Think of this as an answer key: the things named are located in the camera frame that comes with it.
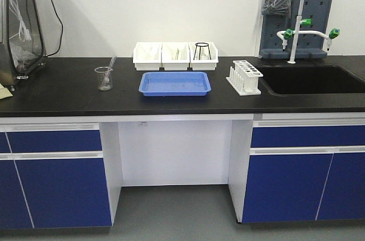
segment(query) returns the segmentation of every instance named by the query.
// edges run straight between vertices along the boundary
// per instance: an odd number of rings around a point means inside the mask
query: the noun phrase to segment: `electrical cable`
[[[58,43],[58,48],[57,48],[57,50],[56,50],[55,52],[53,52],[52,54],[48,54],[48,55],[46,55],[45,57],[53,56],[53,55],[55,55],[55,54],[57,54],[57,53],[59,52],[59,50],[60,50],[60,48],[61,48],[61,44],[62,44],[62,36],[63,36],[63,23],[62,23],[62,21],[61,21],[61,19],[60,19],[59,15],[58,15],[58,13],[57,13],[57,10],[56,10],[56,7],[55,7],[55,4],[54,4],[53,0],[51,0],[51,3],[52,3],[53,10],[55,11],[56,17],[57,17],[57,19],[58,19],[59,23],[61,24],[61,34],[60,34],[60,37],[59,37],[59,43]]]

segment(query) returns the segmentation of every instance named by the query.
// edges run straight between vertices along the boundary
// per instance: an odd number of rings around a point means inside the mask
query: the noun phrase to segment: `black countertop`
[[[365,112],[365,93],[274,95],[259,82],[261,95],[239,96],[225,77],[232,60],[254,66],[287,65],[285,60],[221,57],[208,74],[212,90],[206,96],[145,97],[138,87],[143,71],[131,58],[118,58],[112,73],[113,89],[97,90],[94,68],[110,58],[48,58],[46,65],[21,81],[13,97],[0,100],[0,117],[123,116],[232,113]],[[298,60],[296,66],[338,65],[365,79],[365,56],[331,56]]]

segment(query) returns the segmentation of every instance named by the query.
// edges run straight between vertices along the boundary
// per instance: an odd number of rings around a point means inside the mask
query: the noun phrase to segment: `black sink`
[[[277,94],[365,93],[365,81],[338,66],[256,66]]]

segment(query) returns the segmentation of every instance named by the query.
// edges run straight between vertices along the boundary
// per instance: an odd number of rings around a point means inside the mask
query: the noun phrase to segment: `pegboard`
[[[285,51],[276,33],[288,28],[294,30],[300,0],[292,0],[291,16],[265,15],[263,17],[259,57],[264,59],[289,59],[293,37],[288,40]],[[317,30],[326,33],[332,0],[305,0],[303,19],[312,19],[311,26],[301,26],[301,30]],[[322,50],[324,39],[317,35],[301,34],[298,38],[296,59],[321,59],[327,56]]]

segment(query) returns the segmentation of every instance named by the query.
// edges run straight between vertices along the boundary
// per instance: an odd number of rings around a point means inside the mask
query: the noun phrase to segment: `gray floor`
[[[365,220],[240,225],[226,185],[128,187],[112,228],[0,231],[0,239],[364,241]]]

